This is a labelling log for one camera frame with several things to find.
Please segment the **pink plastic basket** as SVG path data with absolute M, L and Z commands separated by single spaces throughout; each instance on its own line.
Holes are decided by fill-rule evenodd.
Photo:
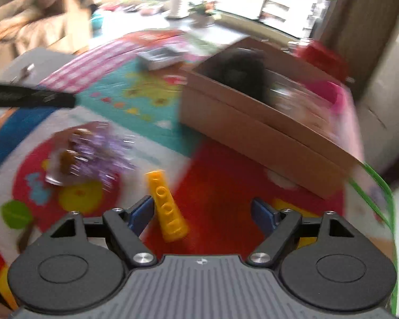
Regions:
M 345 90 L 332 81 L 308 81 L 304 86 L 330 103 L 330 110 L 337 115 L 343 113 L 346 105 Z

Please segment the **tan sofa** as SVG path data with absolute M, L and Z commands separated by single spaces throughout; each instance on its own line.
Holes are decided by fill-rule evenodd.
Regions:
M 87 50 L 94 8 L 94 0 L 0 0 L 0 71 L 35 48 Z

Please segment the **colourful play mat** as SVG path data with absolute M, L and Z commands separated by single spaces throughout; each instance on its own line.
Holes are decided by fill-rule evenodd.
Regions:
M 137 54 L 162 45 L 188 54 L 142 69 Z M 274 81 L 332 81 L 349 91 L 251 37 L 216 51 L 183 32 L 147 31 L 84 53 L 36 87 L 74 94 L 74 108 L 0 108 L 0 301 L 11 318 L 394 317 L 394 200 L 364 159 L 324 199 L 180 122 L 186 70 L 229 48 L 263 52 L 268 106 Z M 135 170 L 110 191 L 97 181 L 47 183 L 52 136 L 97 121 L 135 136 Z M 146 174 L 156 170 L 189 232 L 164 241 L 155 206 L 140 239 L 157 263 L 127 266 L 106 244 L 102 215 L 150 195 Z M 264 240 L 254 198 L 302 215 L 298 245 L 278 267 L 246 263 Z

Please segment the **pink cardboard box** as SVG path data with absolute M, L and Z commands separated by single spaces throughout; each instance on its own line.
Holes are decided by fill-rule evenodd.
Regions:
M 337 140 L 207 76 L 218 56 L 186 70 L 181 123 L 327 199 L 362 165 L 358 119 L 349 91 L 337 118 Z

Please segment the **purple candy bag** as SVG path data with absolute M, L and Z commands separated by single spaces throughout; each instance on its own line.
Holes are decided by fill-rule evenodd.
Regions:
M 119 134 L 109 123 L 97 121 L 55 133 L 46 170 L 47 183 L 65 187 L 100 182 L 110 191 L 135 170 L 134 135 Z

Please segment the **white battery charger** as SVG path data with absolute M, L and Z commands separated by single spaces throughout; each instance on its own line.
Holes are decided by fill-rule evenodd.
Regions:
M 157 71 L 184 61 L 188 52 L 178 45 L 162 45 L 139 52 L 137 59 L 142 69 Z

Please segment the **grey curtain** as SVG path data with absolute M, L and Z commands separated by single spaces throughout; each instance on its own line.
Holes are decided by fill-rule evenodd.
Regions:
M 342 57 L 355 100 L 365 93 L 399 16 L 399 0 L 336 0 L 313 34 Z

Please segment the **grey low table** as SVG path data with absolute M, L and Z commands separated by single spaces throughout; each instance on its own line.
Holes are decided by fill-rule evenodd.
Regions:
M 37 85 L 50 74 L 76 58 L 76 55 L 35 48 L 18 56 L 0 70 L 0 82 Z

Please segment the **black plush toy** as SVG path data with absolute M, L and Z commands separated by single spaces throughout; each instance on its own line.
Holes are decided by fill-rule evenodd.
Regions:
M 229 48 L 218 54 L 207 76 L 257 101 L 263 102 L 267 73 L 262 51 Z

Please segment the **teal plastic basin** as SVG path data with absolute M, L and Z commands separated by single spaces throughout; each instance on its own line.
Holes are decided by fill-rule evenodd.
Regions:
M 95 10 L 91 15 L 91 29 L 93 37 L 98 37 L 102 33 L 103 14 L 100 9 Z

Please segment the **packaged bread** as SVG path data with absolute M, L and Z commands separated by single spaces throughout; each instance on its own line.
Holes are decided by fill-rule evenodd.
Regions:
M 307 128 L 325 137 L 333 137 L 334 126 L 328 101 L 306 87 L 274 81 L 267 101 L 271 107 Z

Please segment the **flowering plant white pot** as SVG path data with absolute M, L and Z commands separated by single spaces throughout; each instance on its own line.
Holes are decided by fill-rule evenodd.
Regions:
M 189 17 L 196 28 L 212 26 L 221 19 L 220 12 L 215 8 L 215 2 L 203 0 L 199 4 L 189 3 Z

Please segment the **yellow toy block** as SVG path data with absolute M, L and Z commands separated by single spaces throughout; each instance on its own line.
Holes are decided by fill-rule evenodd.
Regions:
M 147 172 L 146 180 L 150 195 L 155 202 L 164 241 L 171 243 L 183 239 L 189 232 L 188 225 L 174 201 L 164 171 Z

